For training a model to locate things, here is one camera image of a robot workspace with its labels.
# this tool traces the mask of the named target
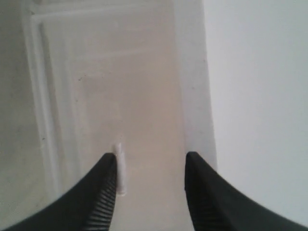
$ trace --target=white wall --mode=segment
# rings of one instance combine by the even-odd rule
[[[308,1],[204,2],[218,171],[308,226]]]

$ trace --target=small white object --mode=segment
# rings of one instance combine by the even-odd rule
[[[127,179],[126,179],[126,162],[125,152],[122,143],[115,145],[115,155],[117,161],[117,189],[116,192],[119,196],[125,196],[127,192]]]

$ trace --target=white plastic piece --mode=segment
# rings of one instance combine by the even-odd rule
[[[125,152],[122,143],[115,145],[115,155],[117,160],[117,189],[119,196],[125,196],[127,193],[127,177],[126,177],[126,162]]]

